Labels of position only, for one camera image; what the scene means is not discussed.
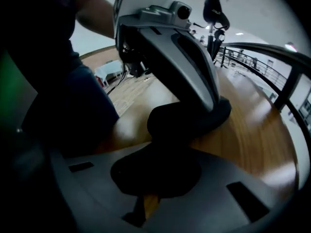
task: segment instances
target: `ceiling light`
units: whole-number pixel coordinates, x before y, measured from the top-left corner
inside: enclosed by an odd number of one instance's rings
[[[297,52],[292,42],[288,42],[287,44],[285,44],[285,48],[288,49],[289,51]]]

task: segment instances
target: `dark shirt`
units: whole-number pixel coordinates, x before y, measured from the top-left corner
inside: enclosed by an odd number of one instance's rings
[[[4,46],[39,92],[81,64],[73,52],[74,0],[7,0]]]

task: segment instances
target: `rectangular slot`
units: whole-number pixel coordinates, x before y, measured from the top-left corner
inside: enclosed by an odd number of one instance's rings
[[[251,222],[255,222],[269,213],[269,209],[241,182],[231,183],[227,185],[227,188]]]
[[[153,32],[155,32],[156,34],[161,35],[160,31],[157,30],[155,27],[150,27],[150,28],[151,28],[151,29],[153,30]]]
[[[91,162],[84,162],[84,163],[81,163],[81,164],[77,164],[77,165],[72,165],[72,166],[69,166],[69,169],[71,172],[77,172],[77,171],[82,171],[82,170],[85,170],[85,169],[88,169],[90,167],[94,166],[93,163]]]

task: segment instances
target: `black cable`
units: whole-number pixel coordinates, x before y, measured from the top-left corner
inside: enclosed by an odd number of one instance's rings
[[[202,28],[202,29],[205,29],[206,27],[202,27],[201,25],[199,25],[199,24],[196,24],[195,22],[193,23],[193,25],[194,26],[197,26],[197,27],[200,27],[200,28]]]
[[[223,26],[223,27],[221,27],[221,28],[216,28],[216,27],[214,26],[214,28],[215,28],[215,29],[218,29],[218,30],[219,30],[219,29],[225,29],[225,28],[227,28],[227,27],[228,27],[228,25],[225,25],[225,26]]]
[[[117,83],[108,93],[107,95],[109,95],[125,78],[125,63],[123,63],[123,70],[122,70],[122,75],[121,75],[121,78],[120,78],[120,81],[119,83]]]

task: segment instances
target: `jeans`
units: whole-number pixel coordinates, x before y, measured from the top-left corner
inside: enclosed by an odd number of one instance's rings
[[[80,65],[38,92],[22,128],[69,157],[91,154],[118,119],[91,70]]]

